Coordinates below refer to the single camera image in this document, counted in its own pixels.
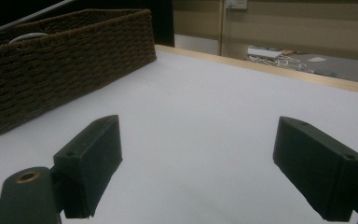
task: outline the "white table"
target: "white table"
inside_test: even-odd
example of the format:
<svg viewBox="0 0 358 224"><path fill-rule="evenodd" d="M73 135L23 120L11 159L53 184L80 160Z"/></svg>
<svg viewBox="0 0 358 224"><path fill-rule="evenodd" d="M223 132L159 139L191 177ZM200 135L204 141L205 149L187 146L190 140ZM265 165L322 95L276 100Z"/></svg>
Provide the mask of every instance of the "white table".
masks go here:
<svg viewBox="0 0 358 224"><path fill-rule="evenodd" d="M358 151L358 84L158 47L156 62L1 135L0 189L112 114L124 161L95 217L63 223L324 223L273 163L279 116Z"/></svg>

